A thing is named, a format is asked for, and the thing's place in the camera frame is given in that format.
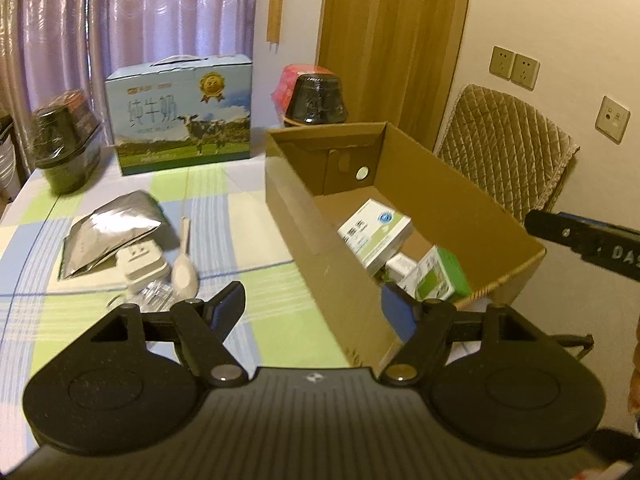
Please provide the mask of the beige rice spoon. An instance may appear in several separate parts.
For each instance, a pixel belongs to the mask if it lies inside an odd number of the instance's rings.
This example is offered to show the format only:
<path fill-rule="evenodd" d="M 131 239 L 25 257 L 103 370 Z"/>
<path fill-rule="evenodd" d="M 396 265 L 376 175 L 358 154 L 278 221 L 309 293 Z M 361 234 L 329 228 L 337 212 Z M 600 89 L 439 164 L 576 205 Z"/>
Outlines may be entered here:
<path fill-rule="evenodd" d="M 180 249 L 171 270 L 171 286 L 177 300 L 195 298 L 198 294 L 198 274 L 188 255 L 191 221 L 182 217 L 180 223 Z"/>

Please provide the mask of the clear plastic blister pack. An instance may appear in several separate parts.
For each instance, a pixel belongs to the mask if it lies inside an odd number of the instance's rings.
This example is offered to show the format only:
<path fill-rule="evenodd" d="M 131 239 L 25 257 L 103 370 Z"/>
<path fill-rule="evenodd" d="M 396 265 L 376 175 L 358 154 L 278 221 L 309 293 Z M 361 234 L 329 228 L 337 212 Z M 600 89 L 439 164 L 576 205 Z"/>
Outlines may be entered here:
<path fill-rule="evenodd" d="M 123 304 L 137 304 L 142 313 L 154 313 L 168 311 L 175 301 L 176 297 L 171 284 L 154 281 L 138 292 L 119 292 L 107 301 L 106 308 L 112 310 Z"/>

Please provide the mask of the green medicine box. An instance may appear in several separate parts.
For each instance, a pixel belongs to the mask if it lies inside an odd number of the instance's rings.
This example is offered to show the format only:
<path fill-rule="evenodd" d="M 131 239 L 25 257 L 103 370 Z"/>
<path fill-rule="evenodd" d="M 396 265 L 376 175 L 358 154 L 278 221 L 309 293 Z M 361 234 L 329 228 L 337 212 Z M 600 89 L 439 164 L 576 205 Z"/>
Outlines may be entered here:
<path fill-rule="evenodd" d="M 472 292 L 457 257 L 439 246 L 433 246 L 398 286 L 418 301 L 458 301 Z"/>

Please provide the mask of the white slim medicine box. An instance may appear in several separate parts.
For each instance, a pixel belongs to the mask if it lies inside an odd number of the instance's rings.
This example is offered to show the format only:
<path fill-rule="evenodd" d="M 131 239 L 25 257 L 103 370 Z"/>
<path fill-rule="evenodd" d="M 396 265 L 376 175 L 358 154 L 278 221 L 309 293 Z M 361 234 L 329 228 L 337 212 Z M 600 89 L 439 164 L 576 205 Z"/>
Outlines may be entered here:
<path fill-rule="evenodd" d="M 413 271 L 415 267 L 416 260 L 406 256 L 403 252 L 398 252 L 385 263 L 385 279 L 388 282 L 399 284 Z"/>

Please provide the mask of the white power adapter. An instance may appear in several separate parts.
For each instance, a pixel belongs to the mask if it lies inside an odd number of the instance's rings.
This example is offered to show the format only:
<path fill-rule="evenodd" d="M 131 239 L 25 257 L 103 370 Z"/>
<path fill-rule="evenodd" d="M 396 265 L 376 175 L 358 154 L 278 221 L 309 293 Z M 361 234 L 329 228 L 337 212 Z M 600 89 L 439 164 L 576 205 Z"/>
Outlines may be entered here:
<path fill-rule="evenodd" d="M 167 278 L 170 273 L 170 265 L 154 240 L 142 240 L 120 248 L 115 259 L 116 268 L 133 294 L 154 281 Z"/>

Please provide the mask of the silver foil pouch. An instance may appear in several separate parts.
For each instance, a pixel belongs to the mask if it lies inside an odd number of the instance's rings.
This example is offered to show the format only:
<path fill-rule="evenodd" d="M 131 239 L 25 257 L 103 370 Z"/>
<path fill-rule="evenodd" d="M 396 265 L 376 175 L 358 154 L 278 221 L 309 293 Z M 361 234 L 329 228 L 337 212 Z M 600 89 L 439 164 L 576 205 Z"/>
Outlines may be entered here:
<path fill-rule="evenodd" d="M 120 248 L 167 225 L 163 209 L 148 192 L 118 196 L 72 225 L 63 240 L 58 278 L 86 274 Z"/>

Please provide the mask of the quilted brown chair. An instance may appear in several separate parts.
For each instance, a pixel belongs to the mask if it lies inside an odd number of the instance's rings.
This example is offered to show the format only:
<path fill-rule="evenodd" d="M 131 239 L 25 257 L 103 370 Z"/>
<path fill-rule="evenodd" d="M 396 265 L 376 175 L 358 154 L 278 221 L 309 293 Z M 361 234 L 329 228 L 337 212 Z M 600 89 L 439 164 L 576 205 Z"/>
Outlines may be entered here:
<path fill-rule="evenodd" d="M 469 84 L 457 97 L 437 156 L 523 222 L 548 210 L 579 145 L 533 105 Z"/>

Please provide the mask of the brown cardboard box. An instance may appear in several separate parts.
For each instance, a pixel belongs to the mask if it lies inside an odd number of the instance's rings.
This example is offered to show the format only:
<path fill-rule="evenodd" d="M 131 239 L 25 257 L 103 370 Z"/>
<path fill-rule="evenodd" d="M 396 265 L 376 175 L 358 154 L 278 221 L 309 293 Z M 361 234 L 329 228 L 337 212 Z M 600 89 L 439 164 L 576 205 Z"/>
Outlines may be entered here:
<path fill-rule="evenodd" d="M 451 252 L 470 289 L 458 306 L 515 299 L 544 258 L 492 197 L 387 122 L 271 130 L 266 202 L 352 366 L 382 370 L 400 339 L 376 274 L 398 252 Z"/>

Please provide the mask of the blue milk carton box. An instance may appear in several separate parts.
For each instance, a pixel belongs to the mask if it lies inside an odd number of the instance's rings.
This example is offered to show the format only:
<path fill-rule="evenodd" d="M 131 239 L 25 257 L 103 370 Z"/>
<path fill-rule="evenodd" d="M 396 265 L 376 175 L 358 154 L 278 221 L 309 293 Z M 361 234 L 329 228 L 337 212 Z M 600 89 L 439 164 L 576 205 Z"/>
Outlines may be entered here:
<path fill-rule="evenodd" d="M 105 90 L 122 173 L 250 156 L 252 75 L 244 54 L 171 56 L 115 70 Z"/>

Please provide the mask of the dark wrapped bowl container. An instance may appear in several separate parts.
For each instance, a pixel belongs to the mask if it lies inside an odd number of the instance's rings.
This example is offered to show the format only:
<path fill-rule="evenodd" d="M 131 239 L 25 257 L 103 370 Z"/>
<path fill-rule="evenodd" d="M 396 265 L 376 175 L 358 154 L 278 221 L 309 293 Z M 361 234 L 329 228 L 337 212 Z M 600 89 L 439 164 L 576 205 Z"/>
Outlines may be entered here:
<path fill-rule="evenodd" d="M 80 89 L 67 90 L 32 114 L 32 156 L 56 195 L 88 182 L 100 161 L 102 124 Z"/>

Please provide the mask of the red packaged box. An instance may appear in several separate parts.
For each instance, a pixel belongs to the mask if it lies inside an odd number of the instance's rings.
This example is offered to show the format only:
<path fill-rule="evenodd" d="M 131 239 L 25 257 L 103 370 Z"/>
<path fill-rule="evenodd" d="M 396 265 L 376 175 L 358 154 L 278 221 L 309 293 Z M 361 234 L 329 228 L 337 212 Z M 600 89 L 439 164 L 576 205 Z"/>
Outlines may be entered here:
<path fill-rule="evenodd" d="M 282 70 L 277 87 L 271 93 L 271 99 L 279 116 L 284 116 L 291 103 L 296 81 L 307 74 L 329 74 L 332 70 L 312 64 L 288 64 Z"/>

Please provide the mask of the wooden door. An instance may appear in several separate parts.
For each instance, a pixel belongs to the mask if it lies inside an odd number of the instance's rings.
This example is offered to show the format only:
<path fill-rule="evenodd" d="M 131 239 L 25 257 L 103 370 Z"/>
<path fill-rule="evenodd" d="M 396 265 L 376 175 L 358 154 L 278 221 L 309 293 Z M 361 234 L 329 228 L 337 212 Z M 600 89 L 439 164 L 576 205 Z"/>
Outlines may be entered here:
<path fill-rule="evenodd" d="M 351 122 L 390 122 L 434 148 L 469 0 L 323 0 L 317 61 Z"/>

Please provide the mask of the purple curtain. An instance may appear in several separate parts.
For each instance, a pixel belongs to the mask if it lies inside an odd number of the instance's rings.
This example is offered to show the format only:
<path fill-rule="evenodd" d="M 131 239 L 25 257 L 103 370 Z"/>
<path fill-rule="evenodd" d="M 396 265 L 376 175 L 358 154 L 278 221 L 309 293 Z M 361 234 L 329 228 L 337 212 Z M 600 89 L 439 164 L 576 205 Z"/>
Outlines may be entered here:
<path fill-rule="evenodd" d="M 250 54 L 255 2 L 1 0 L 1 107 L 26 166 L 36 108 L 80 89 L 104 120 L 114 70 L 178 54 Z"/>

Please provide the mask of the wall socket plates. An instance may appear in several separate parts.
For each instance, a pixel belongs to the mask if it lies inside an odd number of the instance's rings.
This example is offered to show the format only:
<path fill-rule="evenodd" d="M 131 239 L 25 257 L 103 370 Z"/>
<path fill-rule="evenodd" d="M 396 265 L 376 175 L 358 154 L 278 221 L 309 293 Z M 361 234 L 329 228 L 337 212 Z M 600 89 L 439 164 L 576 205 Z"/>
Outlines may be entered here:
<path fill-rule="evenodd" d="M 540 62 L 534 58 L 495 46 L 489 61 L 489 73 L 533 91 L 536 86 Z"/>

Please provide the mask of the wooden wall hanger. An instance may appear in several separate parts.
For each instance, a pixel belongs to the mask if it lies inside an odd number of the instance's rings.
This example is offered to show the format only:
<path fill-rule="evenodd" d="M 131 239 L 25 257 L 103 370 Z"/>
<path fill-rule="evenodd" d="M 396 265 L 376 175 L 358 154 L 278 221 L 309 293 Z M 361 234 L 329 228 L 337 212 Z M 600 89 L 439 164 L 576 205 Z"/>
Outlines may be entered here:
<path fill-rule="evenodd" d="M 266 41 L 269 47 L 280 44 L 283 0 L 269 0 L 267 14 Z"/>

